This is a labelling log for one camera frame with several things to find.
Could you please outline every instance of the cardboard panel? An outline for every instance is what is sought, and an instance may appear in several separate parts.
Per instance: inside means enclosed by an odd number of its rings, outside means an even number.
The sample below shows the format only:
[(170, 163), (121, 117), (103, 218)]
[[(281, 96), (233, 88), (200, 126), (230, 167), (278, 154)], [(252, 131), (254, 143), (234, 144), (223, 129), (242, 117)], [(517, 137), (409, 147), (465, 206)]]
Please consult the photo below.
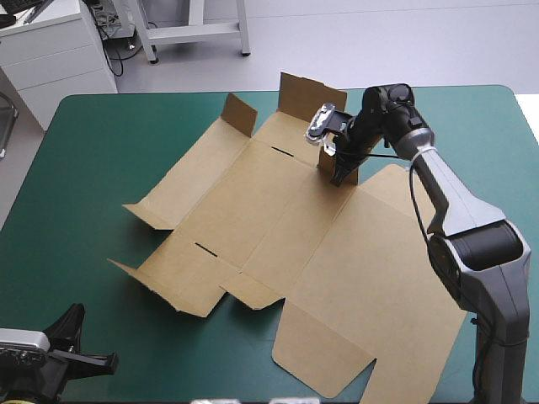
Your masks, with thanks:
[[(369, 181), (380, 176), (393, 189), (406, 179), (402, 169), (389, 170), (391, 176), (382, 170)], [(465, 316), (430, 267), (414, 218), (362, 187), (340, 212), (287, 302), (376, 357), (362, 399), (367, 404), (397, 398), (428, 402)], [(283, 328), (286, 321), (283, 317)], [(283, 341), (278, 336), (275, 349), (283, 349), (277, 347)], [(327, 344), (317, 334), (306, 343), (313, 352)], [(306, 365), (301, 360), (281, 362), (294, 375)], [(336, 377), (336, 370), (318, 371), (302, 380), (316, 391), (330, 390), (327, 380)], [(343, 372), (342, 384), (354, 376)]]
[(256, 111), (230, 94), (222, 116), (147, 196), (137, 204), (124, 207), (154, 229), (173, 230), (248, 143)]
[[(243, 267), (243, 272), (286, 296), (303, 267), (312, 256), (334, 218), (355, 190), (345, 184), (340, 188), (329, 183), (329, 176), (312, 170), (298, 189), (286, 212), (268, 232)], [(244, 301), (230, 289), (224, 289)]]
[[(383, 170), (376, 173), (376, 179), (373, 181), (369, 179), (363, 183), (361, 189), (383, 200), (393, 209), (399, 210), (415, 219), (410, 187), (408, 186), (407, 169), (397, 164), (388, 164)], [(426, 227), (435, 214), (435, 208), (416, 174), (414, 174), (414, 192), (421, 218)]]
[(305, 142), (305, 132), (309, 126), (305, 120), (299, 120), (282, 112), (275, 112), (256, 132), (254, 139), (290, 153), (300, 162), (311, 167), (318, 164), (318, 149)]
[(179, 229), (242, 267), (310, 173), (293, 157), (252, 141)]

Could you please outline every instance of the green table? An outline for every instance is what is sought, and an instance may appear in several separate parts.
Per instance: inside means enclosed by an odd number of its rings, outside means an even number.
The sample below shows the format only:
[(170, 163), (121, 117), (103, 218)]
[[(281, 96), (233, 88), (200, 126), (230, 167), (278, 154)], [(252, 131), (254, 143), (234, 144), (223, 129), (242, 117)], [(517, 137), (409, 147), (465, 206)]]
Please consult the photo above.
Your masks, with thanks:
[[(175, 312), (106, 261), (137, 266), (167, 236), (121, 204), (138, 201), (153, 187), (220, 114), (225, 96), (72, 96), (56, 112), (0, 233), (0, 324), (41, 329), (71, 303), (86, 306), (83, 350), (116, 351), (120, 367), (112, 377), (70, 383), (65, 400), (265, 401), (315, 394), (271, 359), (281, 303), (255, 312), (227, 296), (200, 319)], [(274, 92), (239, 96), (259, 111), (258, 126), (277, 105)], [(349, 112), (359, 110), (360, 96), (350, 90)], [(418, 88), (416, 99), (446, 160), (539, 251), (538, 147), (512, 92), (497, 86)], [(362, 179), (387, 163), (382, 160), (367, 162)], [(534, 269), (532, 310), (539, 307)], [(538, 318), (532, 317), (528, 344), (528, 401), (539, 401)], [(472, 396), (474, 333), (466, 322), (433, 401)], [(335, 401), (357, 402), (370, 371)]]

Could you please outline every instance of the cardboard tab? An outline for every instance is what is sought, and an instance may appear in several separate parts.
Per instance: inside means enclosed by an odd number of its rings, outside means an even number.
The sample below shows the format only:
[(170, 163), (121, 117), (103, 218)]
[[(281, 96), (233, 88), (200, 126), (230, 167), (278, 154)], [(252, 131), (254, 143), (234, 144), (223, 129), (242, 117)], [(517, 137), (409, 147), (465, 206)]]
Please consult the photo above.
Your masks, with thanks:
[(280, 74), (279, 111), (300, 120), (310, 122), (312, 117), (325, 103), (335, 104), (344, 111), (346, 92), (324, 86), (321, 82)]
[(225, 108), (221, 113), (221, 118), (242, 132), (245, 136), (251, 137), (256, 123), (257, 110), (244, 103), (232, 93), (228, 93)]

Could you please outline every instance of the cable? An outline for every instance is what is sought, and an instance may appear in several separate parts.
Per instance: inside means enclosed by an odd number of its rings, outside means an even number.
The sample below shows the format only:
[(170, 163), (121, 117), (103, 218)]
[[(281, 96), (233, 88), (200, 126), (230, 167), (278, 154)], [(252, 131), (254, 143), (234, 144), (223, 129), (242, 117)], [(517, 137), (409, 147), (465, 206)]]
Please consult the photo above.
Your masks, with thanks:
[(135, 57), (140, 51), (142, 50), (142, 45), (138, 47), (137, 50), (135, 50), (135, 52), (131, 53), (129, 56), (127, 57), (121, 57), (120, 59), (116, 58), (116, 57), (110, 57), (110, 60), (112, 61), (129, 61), (130, 59), (132, 59), (133, 57)]
[(397, 158), (398, 160), (402, 160), (401, 157), (393, 155), (393, 154), (374, 154), (374, 153), (367, 153), (367, 154), (355, 154), (355, 153), (347, 153), (346, 151), (336, 151), (337, 154), (342, 154), (343, 156), (354, 156), (354, 157), (385, 157), (385, 158)]
[[(109, 34), (107, 34), (107, 33), (104, 31), (104, 29), (103, 29), (102, 27), (100, 27), (100, 26), (98, 26), (98, 25), (96, 25), (96, 27), (97, 27), (97, 29), (98, 29), (103, 35), (105, 35), (105, 38), (106, 38), (107, 40), (110, 39)], [(107, 61), (107, 66), (109, 66), (110, 71), (111, 71), (112, 74), (114, 74), (116, 77), (121, 77), (121, 76), (124, 74), (124, 63), (123, 63), (123, 61), (122, 61), (122, 59), (121, 59), (121, 57), (120, 57), (120, 53), (118, 52), (118, 49), (117, 49), (115, 46), (113, 46), (113, 49), (114, 49), (116, 55), (118, 56), (117, 61), (120, 62), (120, 73), (115, 72), (114, 69), (112, 68), (112, 66), (110, 65), (109, 54), (107, 54), (107, 51), (106, 51), (105, 48), (104, 48), (103, 41), (101, 41), (101, 47), (103, 48), (104, 58), (105, 58), (105, 60)]]

